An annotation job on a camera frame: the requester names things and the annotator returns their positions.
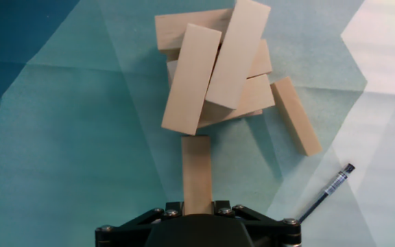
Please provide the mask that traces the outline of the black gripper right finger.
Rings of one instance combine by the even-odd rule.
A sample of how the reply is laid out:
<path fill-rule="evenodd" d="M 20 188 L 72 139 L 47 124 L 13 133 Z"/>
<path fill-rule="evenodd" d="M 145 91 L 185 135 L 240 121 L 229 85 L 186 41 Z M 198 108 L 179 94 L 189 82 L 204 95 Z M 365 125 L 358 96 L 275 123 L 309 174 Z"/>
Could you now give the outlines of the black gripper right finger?
<path fill-rule="evenodd" d="M 214 201 L 213 214 L 242 223 L 244 235 L 252 240 L 253 246 L 302 246 L 301 225 L 293 218 L 274 220 L 242 204 L 231 207 L 228 200 Z"/>

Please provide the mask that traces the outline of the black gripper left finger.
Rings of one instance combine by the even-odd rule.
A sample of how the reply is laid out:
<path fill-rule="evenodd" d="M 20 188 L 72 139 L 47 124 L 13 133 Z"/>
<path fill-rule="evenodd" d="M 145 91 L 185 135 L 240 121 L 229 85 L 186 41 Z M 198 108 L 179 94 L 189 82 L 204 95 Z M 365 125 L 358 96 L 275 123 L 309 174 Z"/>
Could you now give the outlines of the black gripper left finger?
<path fill-rule="evenodd" d="M 121 226 L 103 225 L 95 229 L 95 247 L 144 246 L 151 231 L 162 221 L 181 217 L 183 202 L 167 202 Z"/>

